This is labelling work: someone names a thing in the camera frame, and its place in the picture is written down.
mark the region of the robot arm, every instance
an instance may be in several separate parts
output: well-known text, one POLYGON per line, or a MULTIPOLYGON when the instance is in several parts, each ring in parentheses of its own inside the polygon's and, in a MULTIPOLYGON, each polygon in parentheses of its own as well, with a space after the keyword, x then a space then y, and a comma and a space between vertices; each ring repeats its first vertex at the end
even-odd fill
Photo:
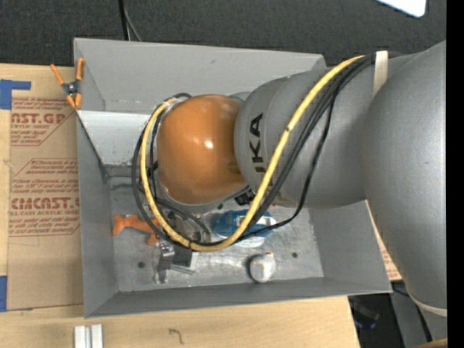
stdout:
MULTIPOLYGON (((225 240, 225 245, 237 241, 271 202, 301 209, 367 199, 414 300, 423 309, 446 316, 445 57, 444 42, 420 54, 390 59, 389 78, 375 97, 373 60, 356 59, 333 76, 289 133, 265 187, 266 200, 245 217, 241 233, 225 240)), ((160 195, 198 212, 239 194, 247 185, 259 193, 289 120, 326 75, 313 70, 266 83, 246 99, 243 94, 200 96, 172 107, 161 120, 157 137, 160 195), (238 98, 245 101, 241 107, 238 98), (196 111, 187 107, 194 103, 203 115, 188 123, 196 111), (170 127, 176 123, 189 124, 184 129, 193 141, 184 151, 189 157, 180 156, 180 148, 167 148, 177 146, 176 128, 170 127), (208 162, 214 167, 209 173, 201 169, 208 162), (189 169, 202 171, 192 180, 183 177, 189 169)), ((142 175, 146 171, 144 159, 141 171, 142 175)), ((150 188, 145 190, 149 196, 150 188)), ((184 244, 171 236, 169 228, 165 230, 192 249, 225 247, 184 244)))

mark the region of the table surface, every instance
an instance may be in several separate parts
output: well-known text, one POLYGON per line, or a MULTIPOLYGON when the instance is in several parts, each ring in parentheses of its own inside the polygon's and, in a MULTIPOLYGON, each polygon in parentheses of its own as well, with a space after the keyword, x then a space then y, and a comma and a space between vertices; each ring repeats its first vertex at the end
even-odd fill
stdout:
MULTIPOLYGON (((10 117, 0 109, 0 276, 7 273, 10 117)), ((0 313, 0 345, 72 347, 74 326, 97 323, 106 347, 360 346, 346 297, 89 320, 81 305, 10 311, 0 313)))

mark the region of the orange clip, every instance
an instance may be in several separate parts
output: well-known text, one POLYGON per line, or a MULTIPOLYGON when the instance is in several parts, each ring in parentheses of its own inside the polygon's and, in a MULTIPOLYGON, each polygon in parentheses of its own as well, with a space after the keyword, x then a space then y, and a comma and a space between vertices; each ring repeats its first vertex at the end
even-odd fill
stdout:
MULTIPOLYGON (((152 223, 159 228, 160 225, 156 219, 152 219, 152 223)), ((120 234, 126 227, 149 233, 150 237, 146 240, 148 245, 155 245, 158 242, 158 238, 154 234, 152 227, 150 227, 147 222, 140 220, 138 215, 129 215, 127 217, 115 215, 115 224, 113 225, 112 231, 113 236, 120 234)))
MULTIPOLYGON (((84 68, 85 63, 86 61, 84 60, 84 58, 80 58, 78 60, 78 66, 77 66, 76 75, 75 75, 76 82, 81 82, 83 80, 83 68, 84 68)), ((66 86, 70 84, 70 83, 65 83, 65 81, 63 80, 63 77, 61 76, 61 74, 59 73, 55 65, 50 65, 50 68, 55 74, 55 77, 57 78, 58 83, 63 88, 65 88, 66 86)), ((82 96, 80 95, 80 93, 70 93, 67 91, 66 100, 73 109, 80 109, 80 104, 82 102, 82 96)))

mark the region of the black cable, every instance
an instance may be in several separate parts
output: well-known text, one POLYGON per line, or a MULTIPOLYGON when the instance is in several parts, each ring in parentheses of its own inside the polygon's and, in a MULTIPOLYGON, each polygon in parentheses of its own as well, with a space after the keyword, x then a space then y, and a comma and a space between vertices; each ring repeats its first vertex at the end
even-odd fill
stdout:
POLYGON ((124 0, 117 0, 119 6, 119 14, 121 16, 121 24, 123 25, 124 40, 129 41, 129 26, 128 21, 125 17, 124 0))
POLYGON ((266 210, 269 208, 270 204, 272 201, 275 199, 276 195, 278 194, 278 191, 283 185, 283 182, 285 181, 286 177, 288 176, 291 168, 293 167, 295 161, 297 160, 297 157, 299 153, 301 152, 303 146, 306 143, 307 138, 309 135, 312 133, 312 130, 314 127, 317 125, 319 119, 322 117, 322 115, 326 112, 327 108, 330 107, 329 110, 329 115, 328 119, 326 122, 326 127, 323 132, 323 135, 321 136, 321 139, 319 141, 318 147, 316 149, 315 156, 313 157, 313 161, 310 167, 310 170, 307 174, 306 180, 304 182, 303 190, 302 190, 302 195, 300 196, 299 204, 297 207, 297 210, 295 213, 289 218, 286 219, 282 222, 276 223, 275 225, 271 225, 266 228, 262 228, 258 231, 253 231, 249 232, 245 235, 242 235, 237 242, 243 241, 244 239, 247 239, 252 236, 256 236, 257 234, 264 233, 271 231, 273 229, 279 228, 282 225, 285 225, 289 222, 291 222, 301 211, 303 205, 305 204, 305 199, 307 195, 307 190, 309 188, 309 185, 312 180, 312 176, 315 171, 315 167, 317 165, 317 162, 320 157, 320 153, 322 152, 323 145, 326 141, 327 134, 328 134, 328 129, 330 127, 330 121, 331 121, 331 114, 332 114, 332 109, 333 105, 335 102, 336 97, 338 96, 340 90, 345 87, 345 85, 350 82, 353 77, 355 77, 358 73, 360 73, 362 70, 364 70, 366 67, 370 66, 373 62, 375 61, 375 56, 370 55, 363 57, 360 62, 354 62, 350 66, 348 66, 342 73, 340 73, 336 79, 331 82, 330 86, 326 87, 326 91, 323 93, 323 95, 320 97, 317 105, 315 106, 315 109, 313 110, 312 115, 310 118, 307 120, 303 131, 300 134, 300 137, 298 138, 298 141, 291 152, 291 156, 289 160, 287 161, 286 165, 281 171, 281 174, 279 175, 277 181, 274 183, 273 188, 270 190, 269 194, 266 197, 266 200, 264 203, 260 206, 260 208, 256 211, 253 220, 251 221, 249 228, 251 228, 260 218, 261 216, 264 215, 266 210))
MULTIPOLYGON (((174 97, 175 98, 180 98, 182 96, 187 96, 188 98, 191 97, 191 95, 187 94, 187 93, 179 93, 179 94, 176 94, 174 97)), ((157 124, 155 124, 154 130, 153 130, 153 136, 156 134, 157 125, 158 125, 158 122, 157 122, 157 124)), ((134 150, 134 155, 133 155, 133 159, 132 159, 131 178, 132 178, 133 195, 134 195, 134 198, 136 200, 137 208, 139 209, 142 217, 148 223, 150 228, 153 229, 153 231, 158 235, 159 238, 167 240, 166 235, 163 232, 161 232, 161 230, 158 229, 152 223, 152 219, 149 217, 148 213, 146 212, 146 210, 145 210, 145 208, 144 208, 144 206, 143 206, 143 204, 142 204, 142 202, 140 200, 140 193, 138 191, 137 160, 138 160, 138 155, 140 154, 141 142, 142 142, 144 131, 145 131, 145 128, 142 130, 142 133, 141 133, 141 135, 140 135, 140 137, 139 137, 139 139, 137 141, 137 145, 136 145, 136 148, 134 150)), ((150 158, 153 158, 153 150, 150 151, 150 158)), ((193 216, 189 212, 186 212, 185 210, 182 210, 182 209, 179 209, 177 207, 172 206, 169 202, 167 202, 167 201, 165 201, 163 199, 160 199, 160 198, 156 197, 156 189, 155 189, 155 185, 154 185, 154 170, 156 170, 156 168, 157 168, 157 162, 153 162, 153 163, 150 162, 150 165, 151 165, 150 166, 150 173, 152 174, 152 176, 151 176, 151 178, 152 178, 152 186, 150 187, 150 189, 152 191, 154 199, 157 200, 157 203, 161 207, 169 209, 170 211, 174 212, 175 214, 180 215, 184 220, 185 219, 190 219, 190 220, 194 221, 201 229, 203 229, 203 231, 205 233, 209 233, 210 231, 209 231, 208 227, 204 223, 202 223, 197 217, 193 216)), ((168 219, 163 215, 162 212, 161 212, 161 214, 163 216, 163 219, 168 223, 168 219)))
POLYGON ((140 195, 138 192, 138 184, 137 184, 137 160, 138 160, 138 154, 140 152, 140 147, 142 144, 142 137, 144 134, 145 128, 142 131, 140 137, 138 138, 136 148, 134 149, 133 152, 133 157, 132 157, 132 167, 130 169, 130 176, 132 180, 132 191, 133 191, 133 197, 136 200, 137 208, 140 211, 142 217, 146 221, 146 223, 150 226, 150 228, 156 233, 157 237, 159 239, 167 240, 166 235, 159 229, 157 228, 153 223, 152 219, 149 217, 148 213, 146 212, 144 205, 142 201, 140 200, 140 195))

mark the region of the blue object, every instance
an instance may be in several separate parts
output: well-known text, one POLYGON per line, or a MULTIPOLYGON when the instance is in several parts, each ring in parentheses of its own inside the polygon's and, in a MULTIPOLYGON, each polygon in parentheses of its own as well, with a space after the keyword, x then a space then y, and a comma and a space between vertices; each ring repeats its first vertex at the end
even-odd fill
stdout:
MULTIPOLYGON (((248 210, 237 210, 237 211, 230 210, 228 212, 225 212, 213 223, 212 225, 213 231, 223 238, 231 236, 232 233, 236 231, 237 227, 239 226, 240 222, 243 220, 247 212, 248 210)), ((261 218, 263 217, 272 218, 269 212, 265 212, 261 218)), ((255 232, 261 228, 266 228, 266 227, 267 225, 265 224, 255 224, 253 225, 253 227, 246 230, 245 234, 249 232, 255 232)), ((261 237, 265 239, 266 237, 270 235, 270 232, 271 231, 260 233, 254 237, 261 237)))
POLYGON ((0 80, 0 109, 12 108, 13 90, 30 90, 30 81, 0 80))
POLYGON ((0 312, 7 311, 7 277, 0 275, 0 312))

